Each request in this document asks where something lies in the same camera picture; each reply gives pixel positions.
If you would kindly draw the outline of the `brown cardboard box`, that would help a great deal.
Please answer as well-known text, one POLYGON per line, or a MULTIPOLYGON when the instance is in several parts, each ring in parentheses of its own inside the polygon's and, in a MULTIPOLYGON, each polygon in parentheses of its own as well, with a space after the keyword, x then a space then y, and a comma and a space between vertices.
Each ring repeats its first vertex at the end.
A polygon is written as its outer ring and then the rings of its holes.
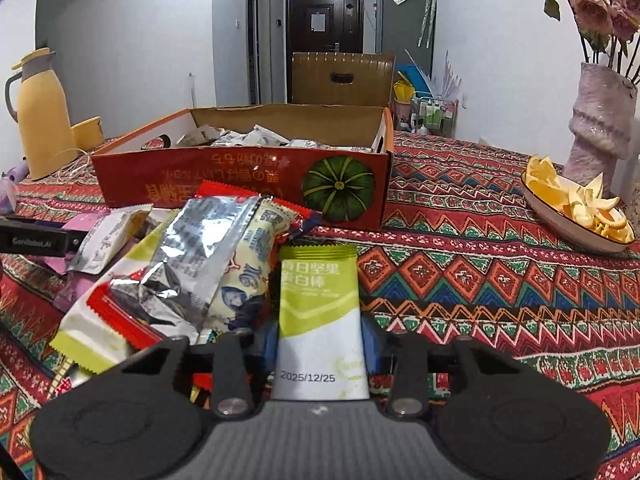
POLYGON ((390 104, 394 73, 390 54, 296 52, 290 102, 384 107, 390 104))

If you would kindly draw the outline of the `yellow thermos jug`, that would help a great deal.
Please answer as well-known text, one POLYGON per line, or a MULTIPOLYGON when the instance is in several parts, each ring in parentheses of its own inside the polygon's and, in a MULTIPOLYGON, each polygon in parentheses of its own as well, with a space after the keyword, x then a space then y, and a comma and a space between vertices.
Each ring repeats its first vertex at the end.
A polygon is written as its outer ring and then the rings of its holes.
POLYGON ((4 85, 6 109, 20 130, 32 180, 54 174, 79 155, 54 57, 49 48, 32 51, 12 67, 4 85))

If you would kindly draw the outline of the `red cardboard tray box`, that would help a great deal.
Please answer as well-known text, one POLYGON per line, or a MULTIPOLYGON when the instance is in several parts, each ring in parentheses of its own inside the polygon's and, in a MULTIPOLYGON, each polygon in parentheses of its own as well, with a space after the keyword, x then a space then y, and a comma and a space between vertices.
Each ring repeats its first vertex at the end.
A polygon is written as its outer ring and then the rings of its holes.
POLYGON ((272 195, 320 212, 329 226, 376 230, 393 166, 394 127, 386 107, 268 104, 186 108, 134 130, 91 156, 108 206, 183 205, 205 181, 272 195), (237 133, 264 127, 290 146, 191 146, 197 128, 237 133))

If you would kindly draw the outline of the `silver milk candy bag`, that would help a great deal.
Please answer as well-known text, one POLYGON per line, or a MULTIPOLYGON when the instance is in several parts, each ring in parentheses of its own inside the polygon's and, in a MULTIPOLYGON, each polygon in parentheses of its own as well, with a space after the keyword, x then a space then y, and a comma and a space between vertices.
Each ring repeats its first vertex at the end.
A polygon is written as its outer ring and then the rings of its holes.
POLYGON ((282 198, 204 181, 153 237, 145 266, 98 286, 88 306, 137 349, 253 327, 267 300, 274 252, 321 219, 320 211, 282 198))

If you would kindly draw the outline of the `pink snack packet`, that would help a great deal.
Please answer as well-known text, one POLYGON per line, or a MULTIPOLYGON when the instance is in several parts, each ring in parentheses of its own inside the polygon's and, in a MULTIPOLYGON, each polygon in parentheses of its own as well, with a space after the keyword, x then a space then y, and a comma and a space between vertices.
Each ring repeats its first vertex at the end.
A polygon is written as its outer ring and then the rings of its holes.
MULTIPOLYGON (((69 222, 66 222, 63 229, 89 232, 96 222, 106 215, 107 213, 105 211, 102 211, 99 214, 97 212, 95 214, 78 214, 78 216, 70 219, 69 222)), ((65 257, 58 258, 44 257, 44 264, 56 274, 61 275, 62 278, 64 278, 63 287, 54 296, 53 307, 63 313, 70 310, 72 305, 98 280, 98 278, 100 278, 107 270, 110 270, 116 260, 125 255, 125 252, 131 248, 133 244, 134 242, 131 239, 99 275, 67 270, 70 260, 72 260, 76 254, 68 254, 65 257)))

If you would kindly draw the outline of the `white grey snack packet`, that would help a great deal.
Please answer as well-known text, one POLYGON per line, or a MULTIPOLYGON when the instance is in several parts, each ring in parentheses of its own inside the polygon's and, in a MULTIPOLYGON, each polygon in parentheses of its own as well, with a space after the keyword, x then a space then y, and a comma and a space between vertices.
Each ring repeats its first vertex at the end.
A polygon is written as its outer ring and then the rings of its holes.
POLYGON ((140 230, 151 210, 151 204, 113 209, 88 232, 67 270, 101 274, 140 230))

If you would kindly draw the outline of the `purple tissue pack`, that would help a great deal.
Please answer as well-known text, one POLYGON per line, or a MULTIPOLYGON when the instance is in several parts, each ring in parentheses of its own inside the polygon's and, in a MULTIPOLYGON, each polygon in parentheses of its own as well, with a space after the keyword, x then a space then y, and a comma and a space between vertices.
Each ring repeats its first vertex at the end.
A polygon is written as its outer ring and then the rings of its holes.
POLYGON ((9 177, 0 178, 0 214, 13 214, 16 208, 17 187, 9 177))

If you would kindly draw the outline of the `green nut bar packet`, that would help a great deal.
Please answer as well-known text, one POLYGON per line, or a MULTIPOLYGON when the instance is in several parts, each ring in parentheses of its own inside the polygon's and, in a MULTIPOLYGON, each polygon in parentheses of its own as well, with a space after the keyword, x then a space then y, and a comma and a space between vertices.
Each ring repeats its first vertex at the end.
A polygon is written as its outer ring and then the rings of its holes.
POLYGON ((360 401, 370 396, 357 257, 352 245, 281 249, 274 400, 360 401))

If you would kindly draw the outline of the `dark entrance door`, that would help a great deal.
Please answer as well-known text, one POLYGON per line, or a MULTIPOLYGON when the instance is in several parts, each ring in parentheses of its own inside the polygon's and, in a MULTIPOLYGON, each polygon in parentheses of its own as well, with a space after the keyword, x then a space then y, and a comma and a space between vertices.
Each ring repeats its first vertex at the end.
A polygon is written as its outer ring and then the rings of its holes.
POLYGON ((363 52, 363 0, 285 0, 286 91, 296 52, 363 52))

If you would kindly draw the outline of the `dried pink roses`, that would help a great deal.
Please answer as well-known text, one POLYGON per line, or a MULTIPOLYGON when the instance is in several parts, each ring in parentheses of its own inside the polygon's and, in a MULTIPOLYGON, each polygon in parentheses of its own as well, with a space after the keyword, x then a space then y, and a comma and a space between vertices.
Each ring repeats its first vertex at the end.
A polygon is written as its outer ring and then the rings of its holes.
MULTIPOLYGON (((587 64, 614 70, 639 88, 639 0, 566 0, 587 64)), ((560 0, 544 0, 544 14, 561 21, 560 0)))

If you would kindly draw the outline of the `patterned red tablecloth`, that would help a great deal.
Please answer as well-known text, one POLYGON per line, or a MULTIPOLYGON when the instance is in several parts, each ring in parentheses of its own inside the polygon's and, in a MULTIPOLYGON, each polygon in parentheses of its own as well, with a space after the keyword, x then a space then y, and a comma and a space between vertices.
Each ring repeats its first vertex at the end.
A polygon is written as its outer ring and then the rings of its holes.
MULTIPOLYGON (((381 231, 318 228, 303 243, 355 244, 360 300, 392 330, 469 334, 588 396, 612 425, 597 479, 639 479, 639 243, 600 257, 538 222, 521 193, 529 155, 396 133, 381 231)), ((105 209, 87 156, 18 187, 18 214, 66 222, 105 209)), ((65 280, 1 256, 1 444, 42 479, 28 430, 65 365, 49 344, 65 280)))

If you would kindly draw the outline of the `grey refrigerator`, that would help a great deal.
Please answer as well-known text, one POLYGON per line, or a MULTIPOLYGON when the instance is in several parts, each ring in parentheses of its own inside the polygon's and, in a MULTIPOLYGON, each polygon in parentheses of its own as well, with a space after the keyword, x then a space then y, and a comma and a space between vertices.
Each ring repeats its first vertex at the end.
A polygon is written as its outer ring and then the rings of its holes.
POLYGON ((437 0, 376 0, 375 52, 393 55, 396 65, 433 66, 437 0))

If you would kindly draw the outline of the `pink textured vase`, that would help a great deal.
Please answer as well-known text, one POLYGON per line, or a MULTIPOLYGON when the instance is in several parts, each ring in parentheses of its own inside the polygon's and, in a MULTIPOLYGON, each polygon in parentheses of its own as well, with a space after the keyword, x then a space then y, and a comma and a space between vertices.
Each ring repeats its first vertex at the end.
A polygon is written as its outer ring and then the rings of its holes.
POLYGON ((602 174, 603 194, 611 194, 616 164, 626 159, 638 89, 608 66, 582 63, 577 98, 568 123, 574 141, 563 177, 586 185, 602 174))

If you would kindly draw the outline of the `bowl of orange peels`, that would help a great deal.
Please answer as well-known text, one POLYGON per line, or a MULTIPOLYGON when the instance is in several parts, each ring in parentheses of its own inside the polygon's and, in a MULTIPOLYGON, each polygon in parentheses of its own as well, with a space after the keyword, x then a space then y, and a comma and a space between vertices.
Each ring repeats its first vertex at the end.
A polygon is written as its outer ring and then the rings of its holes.
POLYGON ((603 196, 603 174, 581 185, 558 174, 548 157, 532 156, 521 174, 526 202, 560 237, 603 255, 617 255, 636 240, 617 196, 603 196))

